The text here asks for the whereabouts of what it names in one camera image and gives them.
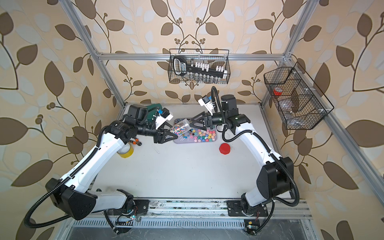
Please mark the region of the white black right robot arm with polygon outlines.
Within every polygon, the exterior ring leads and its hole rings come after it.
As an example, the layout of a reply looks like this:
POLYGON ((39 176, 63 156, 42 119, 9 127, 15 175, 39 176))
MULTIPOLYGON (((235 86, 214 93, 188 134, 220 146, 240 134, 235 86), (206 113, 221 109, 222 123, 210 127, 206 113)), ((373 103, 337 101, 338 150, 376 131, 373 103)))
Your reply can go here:
POLYGON ((251 120, 240 114, 237 100, 233 95, 219 97, 216 87, 211 88, 211 95, 198 100, 207 111, 190 120, 192 128, 207 130, 223 126, 222 140, 228 144, 240 139, 253 154, 260 166, 257 186, 241 196, 240 204, 243 215, 252 217, 268 203, 271 210, 263 223, 248 224, 245 232, 256 236, 270 221, 276 202, 288 207, 296 207, 300 202, 299 188, 294 180, 294 163, 289 157, 282 157, 257 133, 251 120))

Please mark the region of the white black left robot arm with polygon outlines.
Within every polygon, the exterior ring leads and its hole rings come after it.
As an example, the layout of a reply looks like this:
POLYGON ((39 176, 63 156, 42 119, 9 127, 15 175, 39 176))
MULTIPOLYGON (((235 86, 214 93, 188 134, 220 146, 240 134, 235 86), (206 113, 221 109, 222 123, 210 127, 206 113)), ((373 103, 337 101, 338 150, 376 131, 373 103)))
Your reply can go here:
POLYGON ((116 120, 103 127, 96 145, 83 159, 64 174, 59 180, 52 178, 46 184, 44 194, 26 213, 24 225, 30 229, 47 227, 68 218, 82 220, 91 213, 107 212, 116 209, 123 215, 130 215, 135 210, 133 195, 125 190, 112 192, 92 191, 91 183, 116 153, 130 148, 130 141, 136 136, 153 137, 156 144, 163 144, 176 139, 169 126, 173 118, 166 108, 154 108, 151 123, 147 122, 150 110, 142 105, 131 105, 121 120, 116 120), (46 199, 65 212, 65 216, 45 223, 33 223, 32 214, 46 199))

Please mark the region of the small clear sprinkles jar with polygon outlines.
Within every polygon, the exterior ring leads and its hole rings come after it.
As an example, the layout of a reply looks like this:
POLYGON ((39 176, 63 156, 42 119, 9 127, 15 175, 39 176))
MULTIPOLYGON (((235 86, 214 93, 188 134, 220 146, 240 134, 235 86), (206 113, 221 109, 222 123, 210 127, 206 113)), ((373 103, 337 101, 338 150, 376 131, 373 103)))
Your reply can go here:
POLYGON ((177 136, 181 136, 191 129, 192 127, 190 126, 190 121, 188 119, 183 119, 174 124, 173 127, 170 128, 170 132, 177 136))

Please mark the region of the red jar lid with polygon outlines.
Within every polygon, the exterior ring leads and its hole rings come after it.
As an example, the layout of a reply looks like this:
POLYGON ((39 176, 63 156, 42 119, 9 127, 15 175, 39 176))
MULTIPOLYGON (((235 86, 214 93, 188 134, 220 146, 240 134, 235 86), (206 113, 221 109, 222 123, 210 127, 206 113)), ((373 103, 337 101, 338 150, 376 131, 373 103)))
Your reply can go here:
POLYGON ((228 155, 231 152, 231 146, 227 143, 223 143, 220 145, 219 151, 223 155, 228 155))

